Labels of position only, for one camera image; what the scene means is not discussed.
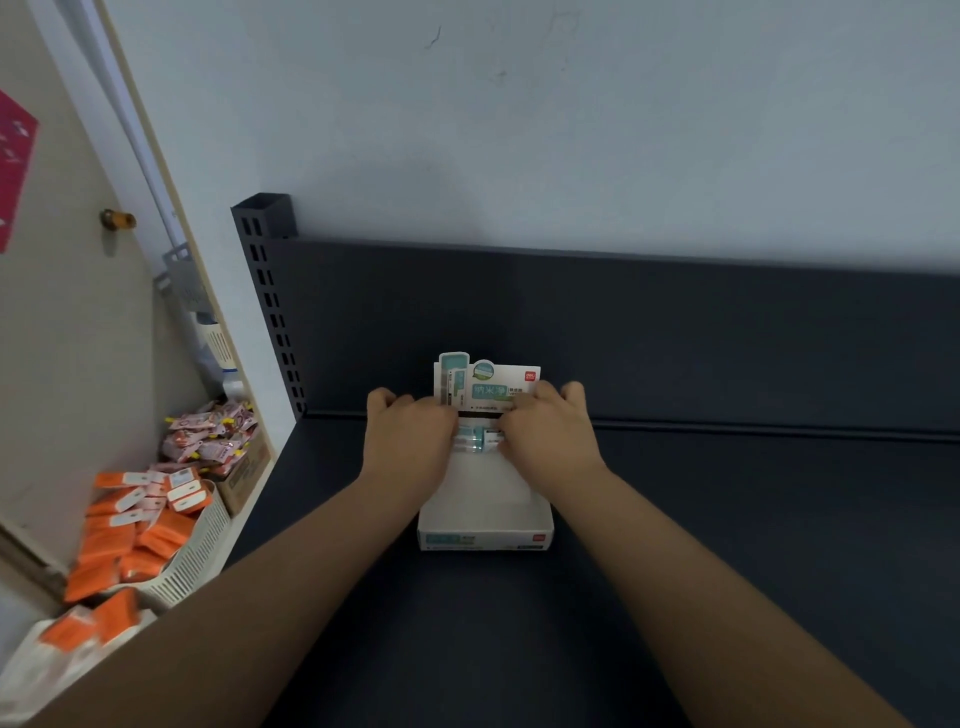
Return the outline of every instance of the person's left hand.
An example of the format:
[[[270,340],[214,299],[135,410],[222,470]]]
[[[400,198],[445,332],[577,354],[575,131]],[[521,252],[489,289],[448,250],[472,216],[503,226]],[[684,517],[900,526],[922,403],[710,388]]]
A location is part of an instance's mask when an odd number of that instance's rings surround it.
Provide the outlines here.
[[[457,410],[432,397],[414,401],[389,389],[367,396],[361,478],[407,489],[422,505],[440,486],[457,430]]]

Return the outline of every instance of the brown cardboard box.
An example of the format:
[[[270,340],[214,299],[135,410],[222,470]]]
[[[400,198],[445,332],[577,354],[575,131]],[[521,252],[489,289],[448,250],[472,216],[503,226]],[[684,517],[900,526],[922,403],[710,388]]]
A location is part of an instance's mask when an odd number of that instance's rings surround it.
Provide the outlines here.
[[[267,448],[267,438],[262,430],[253,435],[247,444],[247,455],[237,463],[236,468],[226,480],[217,483],[217,490],[224,500],[231,516],[236,516],[243,508],[250,493],[256,486],[257,480],[270,462],[270,450]]]

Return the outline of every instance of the hand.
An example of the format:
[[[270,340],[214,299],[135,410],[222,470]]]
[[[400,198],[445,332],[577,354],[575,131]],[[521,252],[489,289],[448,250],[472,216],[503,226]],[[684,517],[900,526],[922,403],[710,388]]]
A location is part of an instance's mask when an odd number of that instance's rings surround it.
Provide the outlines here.
[[[457,410],[432,397],[414,401],[389,389],[367,396],[360,477],[406,489],[423,505],[440,486],[457,430]]]
[[[579,381],[561,393],[548,381],[537,382],[532,395],[514,397],[514,409],[500,418],[500,429],[506,438],[500,451],[547,500],[566,484],[576,487],[607,469]]]

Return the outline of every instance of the door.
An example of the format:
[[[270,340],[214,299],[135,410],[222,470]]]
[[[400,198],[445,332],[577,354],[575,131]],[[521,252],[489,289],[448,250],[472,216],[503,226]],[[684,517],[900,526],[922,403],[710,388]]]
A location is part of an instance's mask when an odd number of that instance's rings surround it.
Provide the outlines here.
[[[100,226],[116,199],[26,0],[0,5],[0,90],[39,121],[0,255],[0,524],[66,571],[93,475],[149,465],[207,393],[135,231]]]

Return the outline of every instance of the forearm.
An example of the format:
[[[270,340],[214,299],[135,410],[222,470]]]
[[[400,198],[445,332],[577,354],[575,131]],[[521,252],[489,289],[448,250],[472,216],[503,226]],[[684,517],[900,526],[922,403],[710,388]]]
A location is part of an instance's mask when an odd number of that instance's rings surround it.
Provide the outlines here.
[[[909,725],[612,473],[563,487],[554,502],[616,587],[697,728]]]
[[[373,561],[416,515],[356,482],[164,615],[32,725],[259,725]]]

